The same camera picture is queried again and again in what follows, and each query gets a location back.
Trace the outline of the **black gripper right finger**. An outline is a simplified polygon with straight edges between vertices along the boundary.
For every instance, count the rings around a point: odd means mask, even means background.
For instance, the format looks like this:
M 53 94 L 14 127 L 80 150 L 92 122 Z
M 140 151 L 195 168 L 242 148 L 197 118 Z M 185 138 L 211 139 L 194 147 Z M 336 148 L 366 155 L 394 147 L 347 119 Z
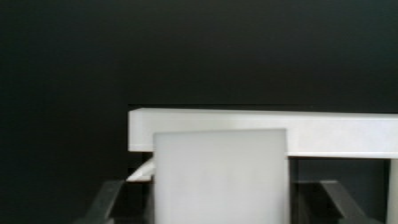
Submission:
M 364 213 L 336 180 L 291 185 L 291 224 L 382 224 Z

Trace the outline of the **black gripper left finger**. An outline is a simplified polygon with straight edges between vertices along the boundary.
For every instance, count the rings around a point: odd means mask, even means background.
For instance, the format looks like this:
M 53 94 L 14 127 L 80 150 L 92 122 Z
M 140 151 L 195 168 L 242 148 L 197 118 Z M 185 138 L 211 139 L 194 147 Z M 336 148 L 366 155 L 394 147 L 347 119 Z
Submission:
M 85 216 L 73 224 L 116 224 L 110 214 L 123 185 L 123 180 L 112 180 L 103 183 Z

